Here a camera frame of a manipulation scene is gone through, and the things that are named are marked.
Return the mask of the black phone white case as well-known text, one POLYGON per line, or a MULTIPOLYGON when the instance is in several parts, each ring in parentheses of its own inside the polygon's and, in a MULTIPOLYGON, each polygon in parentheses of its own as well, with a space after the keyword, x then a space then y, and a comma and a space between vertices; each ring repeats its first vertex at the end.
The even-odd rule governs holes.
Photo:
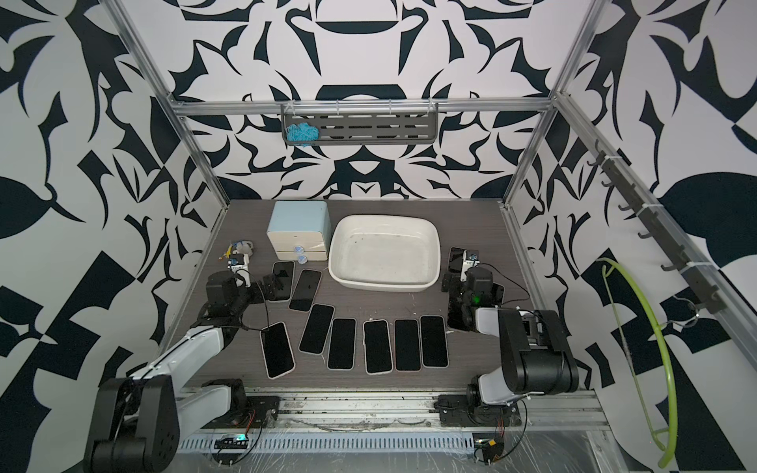
POLYGON ((421 342, 419 322, 398 319, 394 323, 395 367, 400 372, 421 370, 421 342))

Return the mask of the black phone pink case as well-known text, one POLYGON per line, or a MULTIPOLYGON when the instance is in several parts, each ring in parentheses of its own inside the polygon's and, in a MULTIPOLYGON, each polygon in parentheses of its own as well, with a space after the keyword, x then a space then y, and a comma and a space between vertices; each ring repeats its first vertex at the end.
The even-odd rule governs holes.
POLYGON ((350 371, 354 367, 357 321, 354 318, 336 318, 331 327, 327 368, 332 371, 350 371))

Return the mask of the white plastic storage tub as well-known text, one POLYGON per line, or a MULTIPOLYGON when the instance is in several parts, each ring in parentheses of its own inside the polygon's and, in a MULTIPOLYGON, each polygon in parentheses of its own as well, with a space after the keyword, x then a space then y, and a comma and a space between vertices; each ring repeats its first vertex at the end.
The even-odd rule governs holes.
POLYGON ((328 271, 356 290, 419 293, 436 284, 441 242, 427 220, 392 215, 350 215, 336 226, 328 271))

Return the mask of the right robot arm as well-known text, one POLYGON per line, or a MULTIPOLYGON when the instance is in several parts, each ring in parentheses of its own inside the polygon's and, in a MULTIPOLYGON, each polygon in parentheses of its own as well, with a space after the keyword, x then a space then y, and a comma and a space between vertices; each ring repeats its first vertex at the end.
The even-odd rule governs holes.
POLYGON ((481 266, 449 270, 447 321, 456 330, 499 340, 500 367, 475 376, 466 391, 470 413, 510 407, 530 395, 556 395, 579 387, 579 370, 555 311, 506 307, 493 274, 481 266))

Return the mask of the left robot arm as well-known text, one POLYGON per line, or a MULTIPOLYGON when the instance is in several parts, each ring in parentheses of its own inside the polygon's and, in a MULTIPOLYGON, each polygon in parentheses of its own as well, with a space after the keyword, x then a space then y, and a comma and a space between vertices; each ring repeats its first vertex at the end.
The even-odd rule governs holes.
POLYGON ((177 394, 211 359, 248 329, 250 305, 265 305, 283 288, 278 277, 220 271, 206 283, 207 301, 185 336, 156 360, 98 391, 83 468, 87 472, 162 472, 182 441, 206 426, 266 426, 278 416, 277 396, 251 397, 238 378, 207 382, 177 394))

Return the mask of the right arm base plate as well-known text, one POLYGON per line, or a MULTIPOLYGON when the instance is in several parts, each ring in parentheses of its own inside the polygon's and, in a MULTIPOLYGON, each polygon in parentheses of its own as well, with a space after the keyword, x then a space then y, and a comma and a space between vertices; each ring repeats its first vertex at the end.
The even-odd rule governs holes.
POLYGON ((514 405, 471 404, 467 395, 441 394, 433 408, 443 427, 522 427, 520 410, 514 405))

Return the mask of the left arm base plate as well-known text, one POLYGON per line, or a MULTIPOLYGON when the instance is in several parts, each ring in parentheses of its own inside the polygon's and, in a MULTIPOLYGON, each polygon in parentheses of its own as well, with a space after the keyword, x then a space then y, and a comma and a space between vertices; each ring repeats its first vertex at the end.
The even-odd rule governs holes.
POLYGON ((249 430, 261 428, 266 421, 276 419, 281 403, 277 395, 248 396, 241 404, 233 421, 233 426, 249 430))

